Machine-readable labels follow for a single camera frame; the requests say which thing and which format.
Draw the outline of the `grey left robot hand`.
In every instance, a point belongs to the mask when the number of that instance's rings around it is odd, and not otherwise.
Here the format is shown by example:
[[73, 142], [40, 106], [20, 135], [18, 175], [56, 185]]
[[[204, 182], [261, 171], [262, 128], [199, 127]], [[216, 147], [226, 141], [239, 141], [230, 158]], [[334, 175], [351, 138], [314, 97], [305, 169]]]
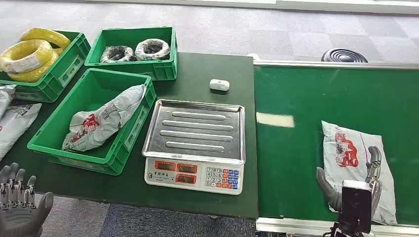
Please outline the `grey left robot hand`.
[[18, 163], [0, 171], [0, 235], [2, 237], [40, 237], [43, 224], [54, 203], [54, 194], [47, 192], [35, 202], [36, 176], [24, 184], [25, 170]]

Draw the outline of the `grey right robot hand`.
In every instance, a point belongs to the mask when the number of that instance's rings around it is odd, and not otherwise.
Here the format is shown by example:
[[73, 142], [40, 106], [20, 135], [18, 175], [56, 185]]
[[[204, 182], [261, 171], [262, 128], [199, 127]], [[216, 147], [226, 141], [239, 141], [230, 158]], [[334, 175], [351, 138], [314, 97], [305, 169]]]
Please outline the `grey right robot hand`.
[[[343, 180], [344, 188], [352, 188], [356, 190], [366, 190], [371, 198], [371, 215], [375, 214], [378, 206], [382, 183], [379, 180], [381, 170], [381, 152], [377, 146], [369, 146], [368, 151], [371, 155], [370, 161], [367, 162], [367, 177], [365, 181]], [[342, 210], [342, 193], [336, 191], [325, 178], [324, 169], [316, 168], [316, 182], [320, 187], [323, 196], [328, 205], [335, 211]]]

